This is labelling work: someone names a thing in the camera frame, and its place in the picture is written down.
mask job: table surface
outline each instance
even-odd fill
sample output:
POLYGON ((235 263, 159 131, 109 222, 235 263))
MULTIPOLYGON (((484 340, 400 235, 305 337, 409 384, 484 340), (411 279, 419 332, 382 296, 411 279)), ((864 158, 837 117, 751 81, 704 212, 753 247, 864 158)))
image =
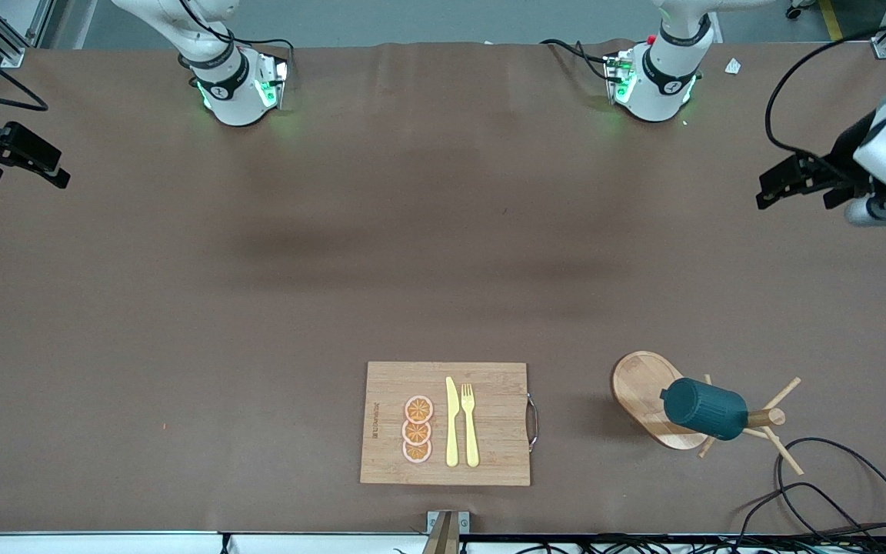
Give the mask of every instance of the table surface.
MULTIPOLYGON (((738 530, 774 450, 659 446, 611 399, 635 350, 753 403, 800 375, 781 438, 886 471, 886 229, 753 199, 784 158, 765 102, 811 47, 714 46, 661 124, 545 46, 302 50, 288 112, 248 128, 204 112, 175 52, 29 53, 52 108, 0 124, 73 179, 0 185, 0 530, 397 532, 447 508, 477 532, 738 530), (369 360, 527 362, 531 487, 360 484, 369 360)), ((825 151, 886 62, 847 45, 794 80, 778 132, 825 151)), ((794 453, 886 520, 857 463, 794 453)), ((751 529, 800 530, 775 504, 751 529)))

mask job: orange slice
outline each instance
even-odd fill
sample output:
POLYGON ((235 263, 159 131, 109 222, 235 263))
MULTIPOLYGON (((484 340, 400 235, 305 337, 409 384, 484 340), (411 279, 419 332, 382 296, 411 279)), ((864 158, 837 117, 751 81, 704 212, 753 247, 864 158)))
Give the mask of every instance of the orange slice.
POLYGON ((405 418, 412 423, 425 423, 433 417, 433 403, 421 394, 405 403, 405 418))
POLYGON ((433 453, 432 442, 426 442, 425 445, 409 445, 408 442, 401 444, 401 454, 405 456, 409 462, 423 463, 429 459, 429 455, 433 453))
POLYGON ((432 429, 428 423, 412 423, 407 421, 401 424, 401 437, 412 446, 425 445, 429 442, 432 429))

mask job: metal handle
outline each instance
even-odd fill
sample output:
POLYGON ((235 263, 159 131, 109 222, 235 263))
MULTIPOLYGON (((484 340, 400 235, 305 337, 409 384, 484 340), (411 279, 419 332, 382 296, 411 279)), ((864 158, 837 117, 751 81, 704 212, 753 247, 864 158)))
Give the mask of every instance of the metal handle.
POLYGON ((535 400, 531 399, 530 392, 527 392, 525 397, 528 400, 528 406, 531 406, 531 430, 535 432, 531 441, 528 441, 528 451, 531 452, 531 449, 535 447, 535 441, 538 441, 538 408, 535 407, 535 400))

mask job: knife blade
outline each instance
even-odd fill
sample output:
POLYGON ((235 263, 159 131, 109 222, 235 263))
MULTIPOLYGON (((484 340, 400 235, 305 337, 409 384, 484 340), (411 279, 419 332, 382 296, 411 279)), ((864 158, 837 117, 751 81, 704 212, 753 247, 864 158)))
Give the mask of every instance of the knife blade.
POLYGON ((453 378, 446 378, 446 464, 456 467, 460 463, 457 454, 457 414, 460 413, 460 396, 457 396, 457 386, 453 378))

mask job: cutting board handle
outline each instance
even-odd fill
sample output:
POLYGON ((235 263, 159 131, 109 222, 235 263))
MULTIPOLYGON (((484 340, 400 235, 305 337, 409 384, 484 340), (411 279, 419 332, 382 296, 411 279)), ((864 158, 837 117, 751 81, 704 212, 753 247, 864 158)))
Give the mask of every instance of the cutting board handle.
MULTIPOLYGON (((528 440, 528 451, 535 448, 535 442, 538 441, 538 408, 535 407, 535 400, 531 399, 531 392, 526 392, 525 397, 528 400, 528 406, 525 407, 528 413, 528 407, 531 407, 531 439, 528 440)), ((525 425, 526 434, 528 434, 528 424, 525 425)))

